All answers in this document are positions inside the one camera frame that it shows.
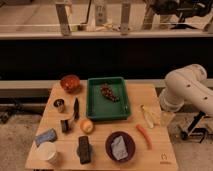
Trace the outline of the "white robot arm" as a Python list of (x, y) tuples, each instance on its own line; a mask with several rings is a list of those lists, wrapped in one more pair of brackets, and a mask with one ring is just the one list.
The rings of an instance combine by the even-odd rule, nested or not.
[(165, 88), (159, 95), (159, 102), (165, 111), (177, 112), (184, 101), (213, 117), (213, 90), (202, 84), (207, 79), (205, 68), (191, 64), (170, 71), (165, 76)]

